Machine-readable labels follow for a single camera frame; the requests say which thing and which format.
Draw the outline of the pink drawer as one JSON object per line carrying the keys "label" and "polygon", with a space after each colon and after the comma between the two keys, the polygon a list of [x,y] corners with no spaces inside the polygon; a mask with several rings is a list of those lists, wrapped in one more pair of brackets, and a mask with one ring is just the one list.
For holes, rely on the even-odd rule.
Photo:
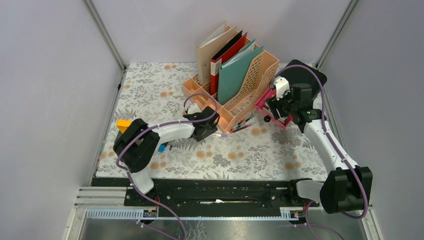
{"label": "pink drawer", "polygon": [[263,93],[263,95],[256,101],[254,107],[260,114],[264,115],[263,120],[266,123],[273,122],[282,129],[286,129],[290,122],[293,120],[293,117],[291,115],[288,115],[287,117],[275,119],[274,115],[272,114],[271,108],[266,103],[266,100],[274,97],[275,93],[275,89],[271,89],[268,87],[267,90]]}

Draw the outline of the teal file folder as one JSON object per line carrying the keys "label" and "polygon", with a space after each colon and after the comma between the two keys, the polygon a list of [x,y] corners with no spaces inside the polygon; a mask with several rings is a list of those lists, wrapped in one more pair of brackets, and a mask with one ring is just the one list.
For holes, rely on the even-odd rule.
{"label": "teal file folder", "polygon": [[253,39],[235,56],[219,67],[217,101],[222,106],[238,94],[251,62],[262,51],[263,46],[256,47],[256,39]]}

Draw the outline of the white marker purple cap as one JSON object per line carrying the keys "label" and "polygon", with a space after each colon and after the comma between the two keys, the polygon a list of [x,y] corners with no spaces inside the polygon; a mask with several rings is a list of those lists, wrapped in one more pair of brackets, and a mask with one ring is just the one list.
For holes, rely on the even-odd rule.
{"label": "white marker purple cap", "polygon": [[215,137],[220,137],[220,138],[228,138],[227,134],[212,133],[211,135]]}

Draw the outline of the beige file binder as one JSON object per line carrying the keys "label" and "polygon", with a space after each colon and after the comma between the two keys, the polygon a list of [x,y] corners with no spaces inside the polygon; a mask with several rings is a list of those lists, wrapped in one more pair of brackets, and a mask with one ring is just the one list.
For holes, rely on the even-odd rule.
{"label": "beige file binder", "polygon": [[224,21],[195,47],[197,79],[201,86],[210,80],[212,57],[237,33],[237,25],[228,27]]}

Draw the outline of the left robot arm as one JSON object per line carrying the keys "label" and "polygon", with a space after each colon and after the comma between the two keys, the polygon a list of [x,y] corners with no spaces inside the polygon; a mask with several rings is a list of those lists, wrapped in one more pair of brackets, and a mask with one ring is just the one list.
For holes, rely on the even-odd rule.
{"label": "left robot arm", "polygon": [[113,145],[117,166],[126,171],[133,187],[138,189],[135,197],[142,205],[148,206],[155,200],[148,165],[159,146],[178,139],[199,142],[218,130],[219,119],[220,115],[210,109],[156,125],[137,118],[117,135]]}

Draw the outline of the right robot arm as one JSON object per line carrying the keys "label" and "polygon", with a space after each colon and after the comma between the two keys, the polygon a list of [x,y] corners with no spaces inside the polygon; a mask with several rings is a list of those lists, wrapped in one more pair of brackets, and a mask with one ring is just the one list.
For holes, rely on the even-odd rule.
{"label": "right robot arm", "polygon": [[318,203],[328,214],[341,213],[352,219],[362,219],[369,208],[373,174],[360,167],[343,149],[325,119],[325,100],[315,109],[315,94],[308,83],[290,85],[282,78],[270,86],[270,108],[275,113],[291,115],[312,143],[327,171],[325,181],[300,178],[291,181],[287,201],[293,206],[305,200]]}

